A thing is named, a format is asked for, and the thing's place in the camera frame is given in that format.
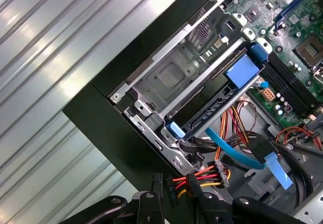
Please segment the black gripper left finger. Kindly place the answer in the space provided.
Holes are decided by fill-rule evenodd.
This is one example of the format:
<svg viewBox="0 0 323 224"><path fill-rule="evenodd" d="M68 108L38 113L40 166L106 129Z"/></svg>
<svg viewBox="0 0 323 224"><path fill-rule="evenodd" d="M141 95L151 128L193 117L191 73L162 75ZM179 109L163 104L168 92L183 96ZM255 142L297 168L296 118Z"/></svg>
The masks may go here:
<svg viewBox="0 0 323 224"><path fill-rule="evenodd" d="M61 223L164 223L162 199L163 175L155 173L151 190L135 193L130 202L108 196Z"/></svg>

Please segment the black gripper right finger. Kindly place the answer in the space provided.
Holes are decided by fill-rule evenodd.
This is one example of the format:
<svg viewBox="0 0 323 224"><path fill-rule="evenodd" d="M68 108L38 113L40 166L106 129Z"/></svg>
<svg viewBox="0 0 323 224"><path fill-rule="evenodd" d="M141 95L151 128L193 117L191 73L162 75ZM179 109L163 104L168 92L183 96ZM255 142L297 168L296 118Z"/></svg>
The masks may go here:
<svg viewBox="0 0 323 224"><path fill-rule="evenodd" d="M250 197L239 197L229 204L216 194L203 192L194 174L186 175L186 194L193 208L194 223L300 223L286 213Z"/></svg>

